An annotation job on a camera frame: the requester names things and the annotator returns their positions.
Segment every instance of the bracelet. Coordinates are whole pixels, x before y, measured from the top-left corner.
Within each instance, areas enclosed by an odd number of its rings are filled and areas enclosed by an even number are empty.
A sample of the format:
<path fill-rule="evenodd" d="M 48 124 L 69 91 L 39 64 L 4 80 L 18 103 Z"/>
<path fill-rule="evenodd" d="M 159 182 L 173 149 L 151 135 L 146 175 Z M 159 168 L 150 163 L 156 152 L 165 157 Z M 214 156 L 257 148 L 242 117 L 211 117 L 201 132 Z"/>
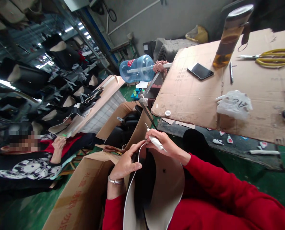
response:
<path fill-rule="evenodd" d="M 108 181 L 113 183 L 113 184 L 123 184 L 124 183 L 124 179 L 120 179 L 120 180 L 111 180 L 110 176 L 107 177 Z"/>

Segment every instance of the white bottle cap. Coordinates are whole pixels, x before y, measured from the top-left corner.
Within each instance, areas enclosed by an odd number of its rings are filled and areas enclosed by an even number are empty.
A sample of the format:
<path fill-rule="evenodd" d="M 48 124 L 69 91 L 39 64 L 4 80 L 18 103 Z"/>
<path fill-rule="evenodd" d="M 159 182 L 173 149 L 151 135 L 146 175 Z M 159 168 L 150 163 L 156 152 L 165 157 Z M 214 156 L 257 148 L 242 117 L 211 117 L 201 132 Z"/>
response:
<path fill-rule="evenodd" d="M 165 115 L 166 115 L 167 117 L 169 117 L 169 116 L 171 115 L 170 110 L 166 110 Z"/>

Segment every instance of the concrete wall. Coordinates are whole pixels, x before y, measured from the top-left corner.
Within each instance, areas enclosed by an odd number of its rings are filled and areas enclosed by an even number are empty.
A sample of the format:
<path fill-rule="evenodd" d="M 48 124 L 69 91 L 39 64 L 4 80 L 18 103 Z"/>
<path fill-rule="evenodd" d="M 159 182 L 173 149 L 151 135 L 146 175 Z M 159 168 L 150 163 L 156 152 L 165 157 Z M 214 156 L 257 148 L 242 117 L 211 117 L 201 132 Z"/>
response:
<path fill-rule="evenodd" d="M 176 39 L 192 30 L 197 24 L 202 25 L 212 38 L 218 25 L 222 7 L 232 0 L 166 0 L 168 5 L 157 3 L 126 23 L 109 37 L 116 46 L 127 41 L 127 34 L 134 32 L 140 55 L 144 54 L 143 43 L 158 37 Z M 109 32 L 147 7 L 155 0 L 105 0 L 108 8 L 117 15 L 117 22 L 109 22 Z M 101 26 L 106 28 L 105 15 L 98 15 Z"/>

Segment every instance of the black phone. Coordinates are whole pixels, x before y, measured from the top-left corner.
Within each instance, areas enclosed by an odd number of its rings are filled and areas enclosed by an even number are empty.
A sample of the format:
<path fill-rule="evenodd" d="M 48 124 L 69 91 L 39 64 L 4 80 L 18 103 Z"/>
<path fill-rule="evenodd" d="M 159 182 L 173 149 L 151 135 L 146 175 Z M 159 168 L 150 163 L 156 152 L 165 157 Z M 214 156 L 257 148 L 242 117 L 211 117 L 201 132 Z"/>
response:
<path fill-rule="evenodd" d="M 205 68 L 204 66 L 200 65 L 199 63 L 196 63 L 192 67 L 187 68 L 187 71 L 189 71 L 190 73 L 194 74 L 195 76 L 197 76 L 201 80 L 214 75 L 213 71 Z"/>

